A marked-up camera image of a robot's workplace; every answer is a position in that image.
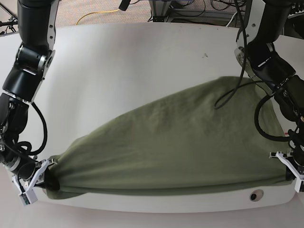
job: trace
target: yellow cable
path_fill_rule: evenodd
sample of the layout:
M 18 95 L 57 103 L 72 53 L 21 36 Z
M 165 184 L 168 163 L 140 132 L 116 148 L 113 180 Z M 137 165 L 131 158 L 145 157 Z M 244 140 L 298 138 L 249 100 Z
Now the yellow cable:
M 84 17 L 86 17 L 86 16 L 88 16 L 88 15 L 91 15 L 91 14 L 95 14 L 95 13 L 113 13 L 113 12 L 117 12 L 117 11 L 119 11 L 119 9 L 117 10 L 111 10 L 111 11 L 99 11 L 99 12 L 92 12 L 92 13 L 88 13 L 88 14 L 85 14 L 84 16 L 82 16 L 79 20 L 78 20 L 78 22 L 76 23 L 76 25 L 78 25 L 78 23 L 80 22 L 80 20 L 82 19 L 82 18 L 84 18 Z

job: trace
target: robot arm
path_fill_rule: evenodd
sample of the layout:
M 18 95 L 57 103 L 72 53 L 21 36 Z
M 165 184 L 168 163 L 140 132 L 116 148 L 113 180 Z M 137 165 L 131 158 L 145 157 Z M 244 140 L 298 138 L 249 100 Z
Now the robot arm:
M 34 186 L 58 190 L 59 183 L 49 172 L 54 161 L 35 159 L 47 142 L 45 120 L 34 98 L 52 62 L 55 51 L 55 19 L 59 0 L 19 0 L 19 33 L 22 43 L 0 96 L 0 162 L 15 174 L 14 182 L 20 190 L 23 204 L 37 200 Z M 38 112 L 44 127 L 41 147 L 32 151 L 29 142 L 18 142 L 28 120 L 28 104 Z M 22 187 L 19 179 L 26 181 Z
M 297 178 L 295 190 L 299 192 L 304 191 L 304 81 L 278 55 L 273 44 L 283 30 L 292 4 L 296 2 L 304 0 L 247 0 L 244 18 L 246 42 L 240 29 L 235 54 L 241 65 L 246 62 L 245 70 L 252 79 L 265 81 L 272 90 L 272 95 L 263 98 L 256 108 L 256 128 L 270 140 L 289 142 L 289 145 L 294 143 L 288 158 L 282 153 L 271 153 L 270 157 L 279 158 L 288 167 L 286 176 Z M 289 137 L 268 135 L 258 124 L 261 106 L 272 96 L 280 105 L 283 116 L 297 123 L 299 131 L 289 130 Z

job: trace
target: cloth fold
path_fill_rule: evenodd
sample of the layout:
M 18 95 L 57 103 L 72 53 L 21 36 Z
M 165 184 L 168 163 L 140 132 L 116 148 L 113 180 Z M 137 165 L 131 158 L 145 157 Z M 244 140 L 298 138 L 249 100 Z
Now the cloth fold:
M 240 88 L 221 109 L 216 99 L 234 88 L 237 77 L 222 77 L 169 95 L 125 113 L 75 140 L 50 168 L 66 199 L 84 193 L 185 195 L 285 185 L 285 166 L 269 159 L 286 143 L 263 138 L 254 110 L 265 92 Z M 284 133 L 271 102 L 260 125 Z

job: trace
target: white tabletop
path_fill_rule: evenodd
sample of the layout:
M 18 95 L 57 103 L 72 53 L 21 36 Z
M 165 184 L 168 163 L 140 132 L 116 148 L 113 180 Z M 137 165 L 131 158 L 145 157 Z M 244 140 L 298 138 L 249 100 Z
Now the white tabletop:
M 107 121 L 182 89 L 216 79 L 238 76 L 234 56 L 237 29 L 208 25 L 141 23 L 67 27 L 57 30 L 55 58 L 36 104 L 48 126 L 48 144 L 39 159 L 63 153 L 73 140 Z M 0 38 L 0 84 L 20 45 L 19 35 Z M 301 76 L 303 41 L 280 37 L 278 53 Z M 284 130 L 290 123 L 282 121 Z M 38 148 L 42 124 L 33 108 L 20 140 Z M 249 195 L 263 189 L 259 202 Z M 66 200 L 43 201 L 92 209 L 134 212 L 204 212 L 256 208 L 288 202 L 293 185 L 167 197 L 85 194 Z

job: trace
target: round hole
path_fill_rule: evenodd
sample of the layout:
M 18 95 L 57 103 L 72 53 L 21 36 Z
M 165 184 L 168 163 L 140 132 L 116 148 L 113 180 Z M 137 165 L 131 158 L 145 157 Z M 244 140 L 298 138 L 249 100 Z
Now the round hole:
M 260 199 L 262 199 L 264 195 L 264 192 L 263 190 L 259 189 L 259 190 L 255 190 L 253 191 L 251 194 L 250 194 L 250 200 L 252 202 L 258 202 Z
M 256 198 L 257 198 L 256 194 L 251 194 L 251 196 L 250 196 L 251 201 L 254 201 Z

